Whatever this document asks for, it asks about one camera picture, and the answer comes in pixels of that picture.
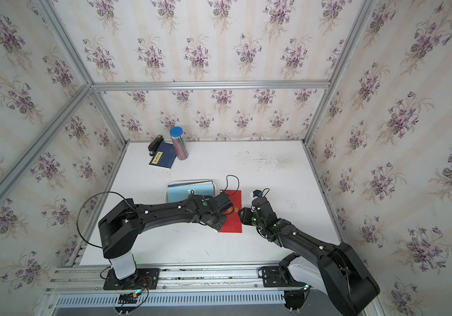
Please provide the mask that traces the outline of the aluminium mounting rail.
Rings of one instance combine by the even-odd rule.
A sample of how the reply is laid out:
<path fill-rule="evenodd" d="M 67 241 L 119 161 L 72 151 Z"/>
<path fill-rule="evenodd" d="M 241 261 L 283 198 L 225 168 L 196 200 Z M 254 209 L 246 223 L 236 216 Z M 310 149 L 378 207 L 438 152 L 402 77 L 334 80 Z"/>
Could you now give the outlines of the aluminium mounting rail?
<path fill-rule="evenodd" d="M 263 290 L 263 268 L 279 273 L 273 262 L 236 264 L 141 264 L 141 276 L 150 276 L 152 292 L 206 292 Z M 110 264 L 78 265 L 54 270 L 45 294 L 103 293 Z"/>

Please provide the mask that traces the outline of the black stapler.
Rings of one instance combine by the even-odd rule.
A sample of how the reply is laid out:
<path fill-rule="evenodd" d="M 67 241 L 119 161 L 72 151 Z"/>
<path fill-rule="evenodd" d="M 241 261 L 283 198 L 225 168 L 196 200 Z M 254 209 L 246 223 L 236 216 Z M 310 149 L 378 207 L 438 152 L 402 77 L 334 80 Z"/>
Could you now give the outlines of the black stapler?
<path fill-rule="evenodd" d="M 163 135 L 158 135 L 153 141 L 148 145 L 149 155 L 152 157 L 156 154 L 157 149 L 160 144 L 164 141 Z"/>

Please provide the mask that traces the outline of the light blue envelope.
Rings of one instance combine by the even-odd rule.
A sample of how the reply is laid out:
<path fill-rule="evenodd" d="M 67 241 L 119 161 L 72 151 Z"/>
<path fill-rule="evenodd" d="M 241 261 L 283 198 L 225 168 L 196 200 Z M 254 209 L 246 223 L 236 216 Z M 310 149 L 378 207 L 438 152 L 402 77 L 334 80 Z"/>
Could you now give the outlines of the light blue envelope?
<path fill-rule="evenodd" d="M 186 200 L 192 192 L 199 196 L 213 196 L 215 194 L 214 185 L 172 187 L 167 189 L 167 201 L 174 203 Z"/>

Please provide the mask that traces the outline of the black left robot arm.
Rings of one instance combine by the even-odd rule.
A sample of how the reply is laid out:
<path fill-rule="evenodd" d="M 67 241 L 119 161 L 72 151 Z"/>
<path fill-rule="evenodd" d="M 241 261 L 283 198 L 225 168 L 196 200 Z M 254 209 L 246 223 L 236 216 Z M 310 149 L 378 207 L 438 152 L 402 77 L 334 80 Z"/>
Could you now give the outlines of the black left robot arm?
<path fill-rule="evenodd" d="M 167 204 L 135 204 L 124 199 L 98 222 L 102 253 L 118 280 L 137 273 L 132 247 L 146 230 L 179 223 L 197 223 L 222 230 L 235 208 L 227 193 L 217 196 L 190 194 L 188 198 Z"/>

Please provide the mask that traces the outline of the dark blue book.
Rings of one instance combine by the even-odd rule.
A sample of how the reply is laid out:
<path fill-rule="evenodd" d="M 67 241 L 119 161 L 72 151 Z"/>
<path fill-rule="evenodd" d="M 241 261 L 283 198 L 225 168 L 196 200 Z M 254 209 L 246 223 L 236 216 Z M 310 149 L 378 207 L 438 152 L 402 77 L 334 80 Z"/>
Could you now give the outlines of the dark blue book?
<path fill-rule="evenodd" d="M 152 156 L 151 166 L 170 169 L 177 159 L 177 153 L 172 143 L 161 143 Z"/>

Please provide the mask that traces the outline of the white plastic storage box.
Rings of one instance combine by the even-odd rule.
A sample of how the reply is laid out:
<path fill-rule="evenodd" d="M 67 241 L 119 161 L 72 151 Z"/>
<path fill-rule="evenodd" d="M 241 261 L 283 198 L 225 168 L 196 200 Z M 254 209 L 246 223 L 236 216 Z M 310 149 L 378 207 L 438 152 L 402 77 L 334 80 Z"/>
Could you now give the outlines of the white plastic storage box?
<path fill-rule="evenodd" d="M 212 180 L 193 180 L 169 184 L 166 191 L 166 201 L 168 203 L 183 201 L 190 195 L 214 196 L 215 184 Z"/>

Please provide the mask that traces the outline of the blue-lidded pencil tube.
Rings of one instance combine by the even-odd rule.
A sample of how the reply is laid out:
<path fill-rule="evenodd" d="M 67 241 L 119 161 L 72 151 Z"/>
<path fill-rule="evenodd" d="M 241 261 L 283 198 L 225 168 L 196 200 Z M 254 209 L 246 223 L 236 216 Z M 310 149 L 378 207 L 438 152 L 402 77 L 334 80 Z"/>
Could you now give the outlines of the blue-lidded pencil tube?
<path fill-rule="evenodd" d="M 187 150 L 183 129 L 180 126 L 175 126 L 169 131 L 169 134 L 172 138 L 177 158 L 181 161 L 186 160 L 189 157 L 189 152 Z"/>

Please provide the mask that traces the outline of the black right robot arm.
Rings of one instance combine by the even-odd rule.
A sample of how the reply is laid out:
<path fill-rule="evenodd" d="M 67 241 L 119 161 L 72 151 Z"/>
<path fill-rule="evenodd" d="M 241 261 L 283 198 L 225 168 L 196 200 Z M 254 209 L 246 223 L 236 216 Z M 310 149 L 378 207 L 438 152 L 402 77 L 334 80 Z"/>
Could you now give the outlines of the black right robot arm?
<path fill-rule="evenodd" d="M 330 244 L 304 233 L 277 217 L 266 197 L 253 199 L 250 208 L 239 211 L 239 217 L 267 241 L 316 266 L 331 303 L 342 315 L 359 315 L 380 294 L 377 281 L 352 246 Z"/>

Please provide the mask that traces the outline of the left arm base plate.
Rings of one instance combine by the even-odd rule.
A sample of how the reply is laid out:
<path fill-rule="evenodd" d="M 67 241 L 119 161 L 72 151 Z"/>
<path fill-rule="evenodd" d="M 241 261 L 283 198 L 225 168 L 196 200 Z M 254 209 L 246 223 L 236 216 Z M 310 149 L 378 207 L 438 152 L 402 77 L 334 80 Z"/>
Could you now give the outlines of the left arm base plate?
<path fill-rule="evenodd" d="M 160 276 L 159 269 L 140 269 L 138 268 L 134 275 L 120 280 L 116 277 L 113 269 L 108 271 L 103 290 L 121 291 L 121 290 L 155 290 Z"/>

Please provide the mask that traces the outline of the light green envelope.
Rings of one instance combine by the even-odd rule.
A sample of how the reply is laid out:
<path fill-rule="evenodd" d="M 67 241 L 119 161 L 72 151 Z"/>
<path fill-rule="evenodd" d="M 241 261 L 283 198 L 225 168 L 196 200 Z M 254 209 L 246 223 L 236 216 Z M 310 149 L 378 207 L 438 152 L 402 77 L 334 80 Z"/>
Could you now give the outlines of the light green envelope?
<path fill-rule="evenodd" d="M 168 188 L 181 187 L 181 186 L 203 186 L 203 185 L 214 185 L 214 183 L 211 180 L 191 181 L 191 182 L 175 182 L 172 184 L 168 184 Z"/>

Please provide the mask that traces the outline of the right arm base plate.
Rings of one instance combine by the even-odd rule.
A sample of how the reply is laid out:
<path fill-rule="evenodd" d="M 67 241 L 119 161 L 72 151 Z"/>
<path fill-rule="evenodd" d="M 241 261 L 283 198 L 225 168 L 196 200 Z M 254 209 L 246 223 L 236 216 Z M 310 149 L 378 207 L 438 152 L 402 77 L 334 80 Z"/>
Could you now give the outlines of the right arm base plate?
<path fill-rule="evenodd" d="M 306 284 L 298 282 L 290 275 L 289 270 L 282 266 L 264 266 L 257 270 L 264 288 L 305 288 Z"/>

